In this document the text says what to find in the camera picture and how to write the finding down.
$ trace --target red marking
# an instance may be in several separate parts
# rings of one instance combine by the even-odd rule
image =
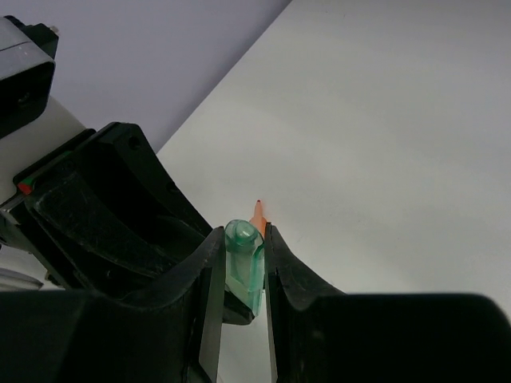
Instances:
[[[23,182],[20,182],[18,184],[18,189],[24,194],[24,195],[29,195],[31,192],[34,191],[34,189],[30,186],[30,185],[27,185],[27,184],[24,184]]]

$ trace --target translucent green cap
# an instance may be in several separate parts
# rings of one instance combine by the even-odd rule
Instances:
[[[235,219],[225,227],[229,290],[254,315],[259,314],[264,282],[264,240],[256,227]]]

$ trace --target white table surface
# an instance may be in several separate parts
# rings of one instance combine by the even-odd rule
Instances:
[[[159,153],[212,225],[257,199],[347,292],[471,291],[511,313],[511,3],[294,0]],[[225,383],[269,381],[265,312]]]

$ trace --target white surface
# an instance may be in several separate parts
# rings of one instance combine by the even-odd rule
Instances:
[[[511,313],[510,7],[294,0],[160,160],[213,226],[261,198],[342,290],[475,291]],[[226,383],[270,381],[264,321],[223,328]]]
[[[53,96],[87,128],[139,124],[156,150],[289,0],[2,0],[60,31]]]

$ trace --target gray wall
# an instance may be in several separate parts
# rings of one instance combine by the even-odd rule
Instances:
[[[61,32],[53,95],[88,128],[134,122],[160,149],[289,0],[2,0]]]

